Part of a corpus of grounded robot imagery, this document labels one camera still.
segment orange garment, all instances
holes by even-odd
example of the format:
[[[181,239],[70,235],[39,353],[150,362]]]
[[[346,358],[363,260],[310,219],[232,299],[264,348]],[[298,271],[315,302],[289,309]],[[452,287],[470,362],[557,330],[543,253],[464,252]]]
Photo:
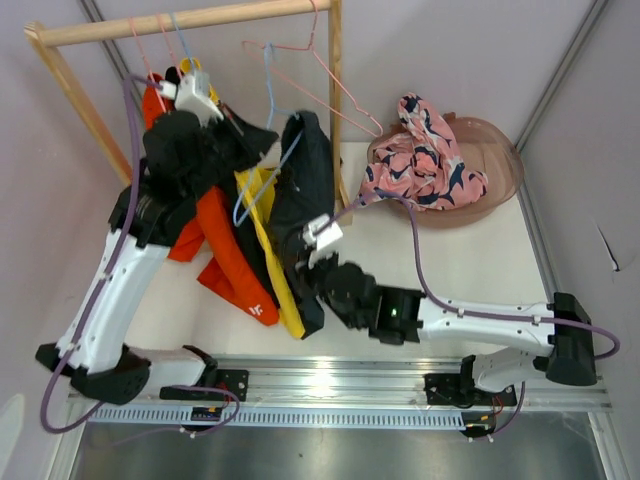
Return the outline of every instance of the orange garment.
[[[160,80],[162,77],[154,73],[154,81]],[[173,102],[165,103],[165,106],[167,111],[173,110]],[[144,121],[149,129],[163,113],[153,87],[145,90],[142,107]],[[189,262],[205,240],[211,247],[214,258],[200,273],[198,281],[264,325],[278,323],[278,308],[236,243],[227,210],[227,198],[218,187],[211,188],[198,200],[196,218],[182,229],[178,241],[169,252],[169,258]]]

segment white logo on orange garment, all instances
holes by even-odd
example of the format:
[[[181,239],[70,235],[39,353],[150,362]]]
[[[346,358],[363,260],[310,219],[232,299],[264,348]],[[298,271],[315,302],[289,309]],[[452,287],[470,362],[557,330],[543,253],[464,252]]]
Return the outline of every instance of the white logo on orange garment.
[[[256,305],[255,307],[249,307],[249,311],[251,312],[252,315],[262,315],[262,306],[260,304]]]

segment laundry basket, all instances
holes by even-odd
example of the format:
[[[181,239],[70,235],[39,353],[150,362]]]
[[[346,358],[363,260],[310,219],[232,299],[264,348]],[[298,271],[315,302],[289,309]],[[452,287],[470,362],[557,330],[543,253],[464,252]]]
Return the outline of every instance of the laundry basket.
[[[511,141],[491,123],[474,117],[453,118],[448,121],[460,147],[460,155],[467,168],[487,174],[487,194],[476,203],[452,210],[416,212],[417,221],[434,228],[452,228],[476,222],[489,215],[498,205],[509,200],[524,179],[522,159]],[[369,163],[376,159],[373,149],[397,132],[375,139],[367,152]],[[386,202],[394,211],[408,216],[400,202]]]

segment wooden clothes rack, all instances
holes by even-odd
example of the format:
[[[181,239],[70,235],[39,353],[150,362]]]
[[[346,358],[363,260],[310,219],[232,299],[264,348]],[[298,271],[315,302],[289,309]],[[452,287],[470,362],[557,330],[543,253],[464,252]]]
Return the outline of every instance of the wooden clothes rack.
[[[329,13],[329,69],[335,78],[341,79],[342,59],[342,0],[315,0],[318,11]],[[309,0],[262,0],[239,5],[186,10],[175,13],[175,19],[181,30],[189,28],[239,23],[263,18],[283,17],[302,13],[313,13]],[[175,30],[169,14],[134,17],[136,34],[150,35]],[[58,47],[88,42],[100,42],[116,38],[132,37],[131,25],[126,18],[104,22],[85,23],[60,28],[45,28],[39,22],[25,26],[25,35],[33,49],[38,53],[60,88],[67,96],[84,124],[87,126],[118,177],[127,185],[131,181],[131,166],[118,147],[113,135],[105,125],[91,102],[91,99],[73,70],[60,53]],[[337,111],[341,109],[342,90],[330,79],[329,105]],[[340,170],[340,116],[331,112],[330,136],[334,171],[334,192],[336,208],[340,210],[348,205],[349,198],[342,181]]]

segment gray floor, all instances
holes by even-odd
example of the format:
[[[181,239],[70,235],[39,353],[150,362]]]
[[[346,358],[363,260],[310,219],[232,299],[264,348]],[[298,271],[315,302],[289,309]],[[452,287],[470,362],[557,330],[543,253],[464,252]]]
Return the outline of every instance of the gray floor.
[[[493,444],[455,432],[234,427],[104,447],[146,428],[90,425],[74,480],[606,478],[585,414],[523,414]]]

